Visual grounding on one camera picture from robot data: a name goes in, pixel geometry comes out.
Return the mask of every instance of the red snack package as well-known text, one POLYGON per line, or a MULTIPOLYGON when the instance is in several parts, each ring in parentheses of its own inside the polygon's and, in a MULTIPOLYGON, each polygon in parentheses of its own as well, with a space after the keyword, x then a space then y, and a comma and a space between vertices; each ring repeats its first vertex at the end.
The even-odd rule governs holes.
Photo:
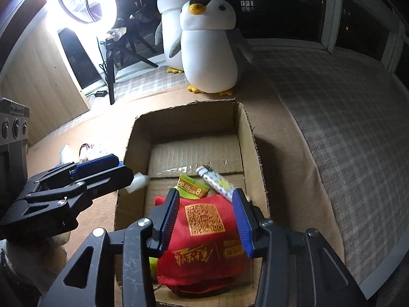
MULTIPOLYGON (((157 196, 155 205, 164 200, 157 196)), ((210 292, 232 284, 247 262, 229 201, 180 198, 169 248, 157 261, 160 284, 176 294, 210 292)))

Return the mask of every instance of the qr code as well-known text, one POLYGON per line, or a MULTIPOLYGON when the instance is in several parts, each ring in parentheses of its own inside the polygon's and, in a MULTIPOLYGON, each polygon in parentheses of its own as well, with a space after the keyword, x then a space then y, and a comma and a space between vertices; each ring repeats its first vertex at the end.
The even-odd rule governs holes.
POLYGON ((190 235, 207 235, 225 232, 219 211, 214 204, 191 204, 185 206, 190 235))

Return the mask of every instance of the plaid blanket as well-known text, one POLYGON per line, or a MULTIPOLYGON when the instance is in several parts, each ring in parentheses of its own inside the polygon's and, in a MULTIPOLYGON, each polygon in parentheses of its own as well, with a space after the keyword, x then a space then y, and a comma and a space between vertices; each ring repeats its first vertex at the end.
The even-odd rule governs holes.
POLYGON ((409 103, 381 65, 296 50, 257 59, 311 149, 359 283, 409 225, 409 103))

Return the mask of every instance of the penguin foot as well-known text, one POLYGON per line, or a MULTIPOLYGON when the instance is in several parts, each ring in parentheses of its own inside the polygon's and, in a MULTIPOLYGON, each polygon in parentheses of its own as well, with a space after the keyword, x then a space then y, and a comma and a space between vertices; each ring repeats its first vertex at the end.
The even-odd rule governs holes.
POLYGON ((187 87, 187 89, 188 89, 190 92, 193 92, 193 93, 204 93, 202 90, 199 90, 198 88, 194 87, 193 85, 189 85, 189 86, 187 87))
POLYGON ((233 95, 233 88, 228 89, 226 91, 219 92, 221 96, 232 96, 233 95))
POLYGON ((184 73, 183 70, 175 69, 175 68, 172 68, 172 67, 169 67, 166 71, 168 73, 184 73))

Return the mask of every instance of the plush penguin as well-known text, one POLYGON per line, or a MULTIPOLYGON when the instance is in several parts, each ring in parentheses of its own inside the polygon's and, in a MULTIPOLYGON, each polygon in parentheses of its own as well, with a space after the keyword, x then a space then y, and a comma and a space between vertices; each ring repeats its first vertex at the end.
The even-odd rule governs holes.
POLYGON ((190 0, 157 0, 157 8, 162 14, 162 21, 156 29, 155 44, 163 41, 163 48, 166 57, 166 63, 169 65, 168 73, 182 73, 183 65, 181 54, 169 57, 169 51, 172 44, 181 34, 180 11, 183 5, 190 0))
POLYGON ((225 0, 190 0, 180 13, 182 33, 170 56, 181 51, 189 91, 232 95, 245 59, 252 61, 250 44, 235 29, 236 13, 225 0))

